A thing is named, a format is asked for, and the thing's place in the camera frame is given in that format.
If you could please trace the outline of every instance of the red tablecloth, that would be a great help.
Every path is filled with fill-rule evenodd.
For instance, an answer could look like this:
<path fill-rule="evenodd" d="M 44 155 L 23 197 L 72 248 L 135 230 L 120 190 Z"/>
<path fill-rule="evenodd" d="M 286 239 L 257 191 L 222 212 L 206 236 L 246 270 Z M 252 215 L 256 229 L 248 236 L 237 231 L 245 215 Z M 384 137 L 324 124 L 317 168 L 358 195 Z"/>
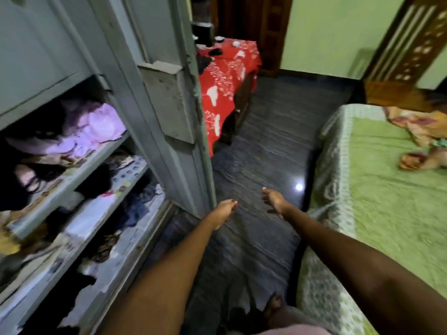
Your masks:
<path fill-rule="evenodd" d="M 240 42 L 234 47 L 234 41 Z M 242 84 L 245 75 L 257 73 L 262 64 L 256 42 L 225 39 L 211 48 L 200 50 L 200 54 L 208 56 L 211 49 L 220 48 L 222 55 L 214 56 L 213 61 L 199 76 L 202 88 L 202 105 L 208 134 L 208 148 L 213 155 L 213 143 L 219 139 L 225 119 L 234 110 L 234 94 Z M 256 75 L 253 88 L 256 87 Z"/>

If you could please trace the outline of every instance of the forearm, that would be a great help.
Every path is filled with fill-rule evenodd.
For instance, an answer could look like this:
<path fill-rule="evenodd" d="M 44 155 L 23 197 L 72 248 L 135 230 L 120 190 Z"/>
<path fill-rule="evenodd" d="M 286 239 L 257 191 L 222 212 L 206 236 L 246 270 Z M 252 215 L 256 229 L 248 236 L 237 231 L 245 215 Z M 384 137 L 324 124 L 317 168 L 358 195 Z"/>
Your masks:
<path fill-rule="evenodd" d="M 337 276 L 379 333 L 437 334 L 447 329 L 440 317 L 447 315 L 446 300 L 397 262 L 292 206 L 283 216 Z"/>
<path fill-rule="evenodd" d="M 211 213 L 203 219 L 139 280 L 107 323 L 104 334 L 177 335 L 180 332 L 194 277 L 215 228 L 210 223 L 213 218 Z"/>

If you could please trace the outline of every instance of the green bedspread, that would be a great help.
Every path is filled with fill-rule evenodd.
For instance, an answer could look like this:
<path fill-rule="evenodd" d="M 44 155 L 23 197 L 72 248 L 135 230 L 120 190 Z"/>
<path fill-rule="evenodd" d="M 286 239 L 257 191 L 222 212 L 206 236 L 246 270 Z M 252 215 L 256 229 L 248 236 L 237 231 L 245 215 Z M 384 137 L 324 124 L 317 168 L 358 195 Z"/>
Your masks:
<path fill-rule="evenodd" d="M 380 107 L 341 107 L 323 138 L 310 214 L 379 249 L 447 297 L 447 169 L 400 170 L 400 155 L 418 148 Z M 297 305 L 339 334 L 374 333 L 311 249 L 297 292 Z"/>

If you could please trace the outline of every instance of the gray marble floor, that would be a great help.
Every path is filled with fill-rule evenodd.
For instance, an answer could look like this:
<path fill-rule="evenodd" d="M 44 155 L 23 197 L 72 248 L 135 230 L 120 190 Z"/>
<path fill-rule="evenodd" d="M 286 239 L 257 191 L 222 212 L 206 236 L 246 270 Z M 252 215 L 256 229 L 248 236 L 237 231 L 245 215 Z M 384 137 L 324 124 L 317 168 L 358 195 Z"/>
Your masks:
<path fill-rule="evenodd" d="M 284 221 L 266 213 L 261 188 L 274 188 L 301 206 L 317 133 L 351 92 L 352 86 L 327 78 L 258 79 L 238 136 L 212 158 L 217 199 L 234 198 L 239 207 L 205 251 L 187 306 L 185 334 L 215 334 L 226 303 L 248 311 L 250 294 L 262 310 L 271 293 L 286 293 L 300 239 Z M 148 265 L 196 224 L 192 216 L 177 214 Z"/>

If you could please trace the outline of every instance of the person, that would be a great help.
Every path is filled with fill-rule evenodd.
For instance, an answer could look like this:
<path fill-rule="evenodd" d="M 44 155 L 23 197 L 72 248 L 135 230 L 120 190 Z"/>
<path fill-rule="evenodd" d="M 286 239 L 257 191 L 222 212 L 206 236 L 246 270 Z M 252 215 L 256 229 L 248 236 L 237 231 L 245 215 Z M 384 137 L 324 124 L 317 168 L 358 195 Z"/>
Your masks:
<path fill-rule="evenodd" d="M 279 192 L 263 188 L 262 198 L 271 206 L 269 212 L 290 223 L 332 271 L 379 334 L 447 333 L 447 300 L 417 276 L 365 243 L 323 226 Z M 236 207 L 235 200 L 219 203 L 148 270 L 109 317 L 103 333 L 178 335 L 205 247 Z M 277 329 L 263 334 L 328 334 L 299 310 L 283 306 L 276 294 L 264 315 L 267 326 Z"/>

